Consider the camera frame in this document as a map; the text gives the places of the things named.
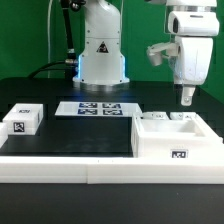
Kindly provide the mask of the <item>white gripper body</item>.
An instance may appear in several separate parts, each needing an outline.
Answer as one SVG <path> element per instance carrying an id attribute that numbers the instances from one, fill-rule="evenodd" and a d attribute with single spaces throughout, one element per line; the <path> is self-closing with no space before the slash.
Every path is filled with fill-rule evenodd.
<path id="1" fill-rule="evenodd" d="M 213 36 L 219 32 L 215 12 L 171 11 L 168 31 L 177 45 L 174 81 L 182 85 L 205 82 L 212 55 Z"/>

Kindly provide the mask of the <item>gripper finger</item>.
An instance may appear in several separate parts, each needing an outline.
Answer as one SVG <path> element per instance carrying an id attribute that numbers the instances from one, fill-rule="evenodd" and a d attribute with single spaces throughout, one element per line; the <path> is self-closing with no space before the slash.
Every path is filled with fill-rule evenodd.
<path id="1" fill-rule="evenodd" d="M 190 106 L 195 92 L 195 87 L 184 86 L 181 94 L 181 104 L 183 106 Z"/>

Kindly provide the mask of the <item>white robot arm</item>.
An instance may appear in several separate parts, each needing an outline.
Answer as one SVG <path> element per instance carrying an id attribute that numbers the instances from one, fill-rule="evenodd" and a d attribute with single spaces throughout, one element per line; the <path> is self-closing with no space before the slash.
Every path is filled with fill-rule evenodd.
<path id="1" fill-rule="evenodd" d="M 106 0 L 59 0 L 63 10 L 67 37 L 67 62 L 76 86 L 92 91 L 109 91 L 126 85 L 125 57 L 120 51 L 122 19 L 116 7 Z M 147 48 L 152 65 L 163 60 L 173 70 L 174 84 L 181 88 L 181 104 L 189 106 L 195 88 L 205 82 L 213 49 L 219 33 L 217 0 L 146 0 L 166 6 L 164 30 L 170 35 L 166 43 Z M 85 49 L 74 50 L 69 12 L 85 10 Z"/>

